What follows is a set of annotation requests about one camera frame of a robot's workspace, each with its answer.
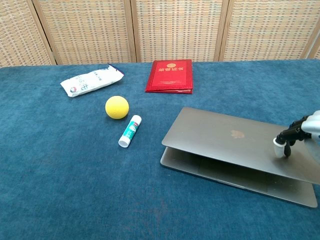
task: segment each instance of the table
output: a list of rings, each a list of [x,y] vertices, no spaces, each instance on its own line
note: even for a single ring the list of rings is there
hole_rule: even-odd
[[[105,64],[0,69],[0,239],[319,239],[319,207],[171,170],[160,158],[184,106],[285,126],[312,114],[320,61],[194,62],[193,94],[145,93],[151,65],[115,64],[122,80],[74,98],[60,82]],[[115,95],[130,104],[125,119],[105,113]],[[122,148],[135,114],[141,125]]]

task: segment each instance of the yellow ball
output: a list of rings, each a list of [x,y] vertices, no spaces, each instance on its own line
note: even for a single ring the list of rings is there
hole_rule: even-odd
[[[113,119],[122,119],[129,112],[129,103],[122,96],[112,96],[105,103],[106,114]]]

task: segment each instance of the laptop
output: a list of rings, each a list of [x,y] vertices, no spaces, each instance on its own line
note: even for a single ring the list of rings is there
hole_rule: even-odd
[[[168,168],[241,189],[316,208],[312,184],[320,164],[303,141],[291,156],[277,158],[273,139],[280,126],[184,107],[162,140],[160,163]]]

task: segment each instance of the white package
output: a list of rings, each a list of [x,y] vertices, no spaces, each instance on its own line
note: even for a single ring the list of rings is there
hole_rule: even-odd
[[[73,98],[81,94],[85,94],[105,86],[111,85],[120,79],[124,74],[109,65],[107,68],[94,70],[86,74],[71,77],[61,82],[66,94]]]

